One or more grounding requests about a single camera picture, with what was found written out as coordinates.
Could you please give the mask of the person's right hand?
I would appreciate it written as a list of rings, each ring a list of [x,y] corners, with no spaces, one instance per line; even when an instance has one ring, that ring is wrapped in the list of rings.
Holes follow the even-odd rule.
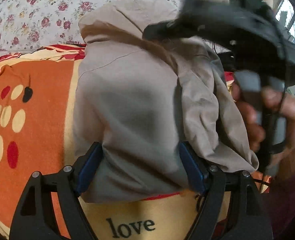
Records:
[[[263,113],[269,117],[262,119],[262,125],[256,123],[258,113],[244,101],[243,91],[233,83],[231,94],[246,126],[250,149],[257,152],[260,146],[268,145],[271,154],[270,165],[277,165],[276,181],[283,181],[295,174],[295,98],[287,93],[264,87],[261,90]]]

